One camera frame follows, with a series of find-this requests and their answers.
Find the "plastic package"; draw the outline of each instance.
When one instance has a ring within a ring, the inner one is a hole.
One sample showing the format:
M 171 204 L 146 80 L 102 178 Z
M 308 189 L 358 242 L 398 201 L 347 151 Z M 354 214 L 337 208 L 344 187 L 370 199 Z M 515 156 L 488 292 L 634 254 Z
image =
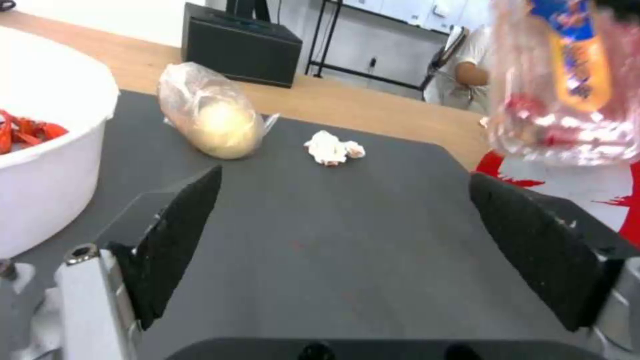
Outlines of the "plastic package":
M 588 0 L 495 0 L 492 147 L 559 165 L 635 161 L 640 28 Z
M 167 66 L 158 99 L 166 118 L 195 147 L 226 160 L 251 154 L 278 118 L 265 122 L 233 82 L 195 63 Z

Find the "white tissue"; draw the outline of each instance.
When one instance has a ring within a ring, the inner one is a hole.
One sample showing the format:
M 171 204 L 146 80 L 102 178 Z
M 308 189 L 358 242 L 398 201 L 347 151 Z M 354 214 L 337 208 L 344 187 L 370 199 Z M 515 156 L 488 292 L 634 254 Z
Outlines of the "white tissue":
M 316 163 L 326 167 L 334 167 L 345 161 L 347 157 L 357 159 L 365 156 L 364 147 L 352 141 L 341 142 L 337 136 L 322 130 L 318 131 L 305 147 Z

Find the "black box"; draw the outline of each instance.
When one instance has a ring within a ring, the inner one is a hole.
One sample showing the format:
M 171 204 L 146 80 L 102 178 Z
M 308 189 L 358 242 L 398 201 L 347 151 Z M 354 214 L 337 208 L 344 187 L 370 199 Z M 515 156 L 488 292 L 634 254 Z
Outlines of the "black box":
M 290 88 L 302 40 L 282 25 L 184 5 L 182 60 L 233 80 Z

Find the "white wall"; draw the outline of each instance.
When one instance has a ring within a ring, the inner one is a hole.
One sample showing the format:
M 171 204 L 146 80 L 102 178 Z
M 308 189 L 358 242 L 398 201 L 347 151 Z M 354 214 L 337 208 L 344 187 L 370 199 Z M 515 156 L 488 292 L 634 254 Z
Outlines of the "white wall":
M 184 0 L 17 0 L 18 10 L 33 15 L 71 22 L 103 31 L 160 44 L 180 46 Z M 224 8 L 226 0 L 189 0 Z M 282 0 L 281 22 L 303 40 L 298 64 L 303 72 L 316 27 L 321 0 Z M 276 21 L 278 0 L 268 0 L 272 21 Z M 328 4 L 316 46 L 328 26 L 334 4 Z M 326 61 L 333 65 L 367 71 L 377 57 L 373 74 L 418 85 L 428 61 L 445 42 L 445 36 L 388 19 L 343 8 Z M 378 81 L 369 81 L 331 70 L 326 78 L 336 78 L 358 86 L 408 97 L 419 97 L 415 90 Z
M 189 0 L 204 5 L 205 0 Z M 180 46 L 184 0 L 16 0 L 16 10 Z

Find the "snack package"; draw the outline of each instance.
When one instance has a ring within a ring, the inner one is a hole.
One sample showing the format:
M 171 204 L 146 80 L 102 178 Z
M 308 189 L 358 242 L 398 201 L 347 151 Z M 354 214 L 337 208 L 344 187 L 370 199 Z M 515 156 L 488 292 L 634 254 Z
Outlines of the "snack package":
M 195 147 L 226 160 L 251 154 L 278 118 L 265 122 L 233 82 L 195 63 L 167 66 L 158 100 L 166 118 Z
M 635 161 L 640 27 L 589 0 L 495 0 L 492 147 L 559 165 Z

